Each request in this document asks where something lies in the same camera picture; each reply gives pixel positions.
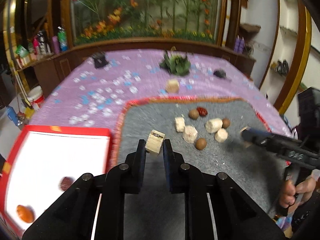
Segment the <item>person's right hand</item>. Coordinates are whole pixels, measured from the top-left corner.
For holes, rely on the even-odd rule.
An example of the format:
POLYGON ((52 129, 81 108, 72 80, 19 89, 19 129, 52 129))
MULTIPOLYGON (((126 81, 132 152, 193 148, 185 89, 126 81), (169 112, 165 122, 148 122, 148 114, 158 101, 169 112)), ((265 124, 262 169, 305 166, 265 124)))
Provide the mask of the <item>person's right hand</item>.
POLYGON ((295 210, 300 205, 307 202, 315 190, 317 181, 308 177, 306 180, 295 186, 291 180, 285 181, 279 196, 279 205, 283 208, 295 210))

